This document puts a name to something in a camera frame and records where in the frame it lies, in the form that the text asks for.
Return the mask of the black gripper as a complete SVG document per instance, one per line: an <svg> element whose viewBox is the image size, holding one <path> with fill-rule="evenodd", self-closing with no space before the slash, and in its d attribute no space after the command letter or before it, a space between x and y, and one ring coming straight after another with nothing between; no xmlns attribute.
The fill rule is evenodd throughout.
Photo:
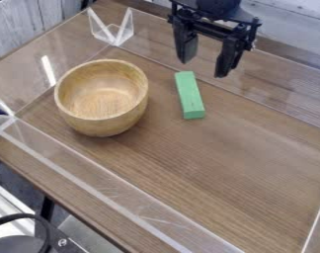
<svg viewBox="0 0 320 253"><path fill-rule="evenodd" d="M172 26L175 53L187 63L197 53L198 33L222 43L217 57L217 78L227 76L237 67L245 50L251 50L262 20L241 7L242 0L168 0L171 11L167 21Z"/></svg>

